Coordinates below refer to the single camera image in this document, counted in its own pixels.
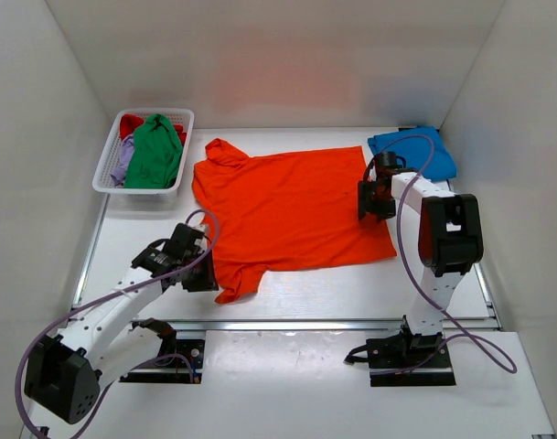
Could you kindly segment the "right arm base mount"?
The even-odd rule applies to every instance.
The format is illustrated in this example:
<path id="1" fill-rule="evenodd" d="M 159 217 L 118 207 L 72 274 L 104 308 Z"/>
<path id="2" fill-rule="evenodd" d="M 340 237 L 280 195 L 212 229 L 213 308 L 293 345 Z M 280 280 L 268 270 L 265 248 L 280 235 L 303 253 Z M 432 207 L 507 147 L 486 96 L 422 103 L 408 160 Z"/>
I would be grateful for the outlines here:
<path id="1" fill-rule="evenodd" d="M 444 342 L 441 332 L 423 336 L 403 329 L 390 337 L 368 338 L 350 350 L 344 363 L 367 364 L 372 388 L 451 387 L 456 379 Z"/>

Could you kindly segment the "orange t shirt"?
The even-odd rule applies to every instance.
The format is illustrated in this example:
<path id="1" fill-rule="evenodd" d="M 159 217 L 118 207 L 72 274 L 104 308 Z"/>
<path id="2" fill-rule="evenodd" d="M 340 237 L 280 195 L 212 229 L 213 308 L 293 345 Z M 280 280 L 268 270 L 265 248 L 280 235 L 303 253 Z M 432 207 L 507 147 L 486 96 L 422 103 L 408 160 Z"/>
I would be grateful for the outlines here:
<path id="1" fill-rule="evenodd" d="M 395 257 L 384 222 L 358 218 L 360 146 L 249 156 L 215 138 L 194 166 L 192 190 L 209 211 L 214 271 L 227 305 L 255 294 L 268 272 Z"/>

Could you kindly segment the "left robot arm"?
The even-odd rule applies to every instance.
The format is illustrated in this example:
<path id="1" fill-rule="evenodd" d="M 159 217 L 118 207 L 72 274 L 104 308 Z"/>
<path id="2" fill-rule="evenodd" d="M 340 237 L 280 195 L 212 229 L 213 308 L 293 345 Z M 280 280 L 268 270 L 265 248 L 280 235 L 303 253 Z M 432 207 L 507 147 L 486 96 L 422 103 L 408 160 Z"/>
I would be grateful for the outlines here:
<path id="1" fill-rule="evenodd" d="M 113 382 L 146 362 L 177 359 L 177 332 L 139 313 L 170 287 L 213 291 L 211 233 L 205 224 L 176 225 L 131 262 L 107 300 L 85 309 L 57 335 L 45 335 L 27 356 L 25 395 L 68 424 L 80 422 Z"/>

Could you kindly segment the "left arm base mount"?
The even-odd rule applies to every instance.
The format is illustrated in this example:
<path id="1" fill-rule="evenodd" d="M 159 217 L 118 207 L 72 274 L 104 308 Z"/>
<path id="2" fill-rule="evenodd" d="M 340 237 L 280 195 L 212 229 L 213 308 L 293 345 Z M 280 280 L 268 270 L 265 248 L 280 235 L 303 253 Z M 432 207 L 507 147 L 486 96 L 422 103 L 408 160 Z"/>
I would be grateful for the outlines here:
<path id="1" fill-rule="evenodd" d="M 205 359 L 204 331 L 182 331 L 169 324 L 151 323 L 160 340 L 146 365 L 123 375 L 121 383 L 200 384 Z"/>

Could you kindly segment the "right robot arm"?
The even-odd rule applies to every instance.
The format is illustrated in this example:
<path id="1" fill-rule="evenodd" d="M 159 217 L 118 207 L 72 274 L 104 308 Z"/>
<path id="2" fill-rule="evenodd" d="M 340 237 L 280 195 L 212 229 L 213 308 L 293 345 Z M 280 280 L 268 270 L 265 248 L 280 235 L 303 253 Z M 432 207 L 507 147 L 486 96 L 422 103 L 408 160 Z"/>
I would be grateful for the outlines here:
<path id="1" fill-rule="evenodd" d="M 442 343 L 443 312 L 484 248 L 477 198 L 442 189 L 405 164 L 389 152 L 371 159 L 358 183 L 358 216 L 398 219 L 401 207 L 419 214 L 417 250 L 423 276 L 395 344 L 396 358 L 412 367 Z"/>

